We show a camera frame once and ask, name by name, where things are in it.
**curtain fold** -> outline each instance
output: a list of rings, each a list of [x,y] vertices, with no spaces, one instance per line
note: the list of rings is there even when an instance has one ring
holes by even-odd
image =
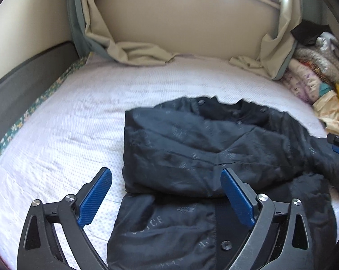
[[[79,57],[84,57],[88,55],[91,51],[89,44],[84,39],[83,31],[84,31],[84,23],[83,28],[80,25],[80,22],[77,18],[75,0],[67,0],[67,12],[68,12],[68,20],[72,32],[72,39],[75,43],[76,51]]]
[[[291,34],[302,20],[301,0],[282,0],[278,22],[278,34],[262,38],[260,54],[256,60],[246,56],[235,56],[230,64],[279,80],[293,55],[297,42]]]
[[[82,44],[104,57],[128,65],[153,66],[163,65],[175,56],[151,43],[115,42],[94,0],[75,0],[75,11],[77,27],[86,41]]]

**bed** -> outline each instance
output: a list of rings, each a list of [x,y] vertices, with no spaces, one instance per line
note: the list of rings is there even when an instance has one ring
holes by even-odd
[[[113,184],[85,232],[106,260],[106,245],[125,194],[122,157],[128,109],[181,96],[216,95],[223,103],[243,98],[287,111],[312,135],[326,136],[311,106],[279,82],[225,60],[182,55],[165,66],[131,67],[91,55],[75,69],[12,127],[15,136],[0,156],[0,256],[10,269],[16,269],[19,238],[31,201],[56,202],[76,193],[101,167],[111,169]],[[339,194],[332,189],[331,195],[338,239]],[[69,265],[78,269],[61,227],[56,229]]]

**jacket sleeve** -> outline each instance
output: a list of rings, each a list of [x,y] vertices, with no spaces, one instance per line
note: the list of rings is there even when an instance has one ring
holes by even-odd
[[[325,138],[309,134],[298,121],[287,112],[270,109],[269,129],[286,135],[291,142],[293,155],[305,161],[305,169],[322,174],[339,192],[339,154]]]

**beige curtain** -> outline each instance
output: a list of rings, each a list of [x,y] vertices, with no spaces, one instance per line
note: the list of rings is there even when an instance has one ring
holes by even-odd
[[[151,66],[163,65],[174,57],[174,54],[151,43],[115,42],[95,0],[81,2],[86,23],[85,35],[100,43],[116,61],[129,65]]]
[[[301,22],[301,19],[301,0],[282,0],[277,37],[272,38],[266,34],[262,38],[257,60],[236,56],[230,63],[270,79],[280,79],[295,47],[295,40],[290,31]]]

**pink patterned fabric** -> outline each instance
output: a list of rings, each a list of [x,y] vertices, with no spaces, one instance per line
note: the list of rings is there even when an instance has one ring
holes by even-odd
[[[301,81],[310,103],[315,103],[320,98],[322,83],[320,78],[310,68],[295,59],[291,59],[288,69]]]
[[[286,69],[282,79],[280,80],[284,86],[292,91],[301,101],[310,103],[310,99],[306,93],[303,83],[288,68]]]

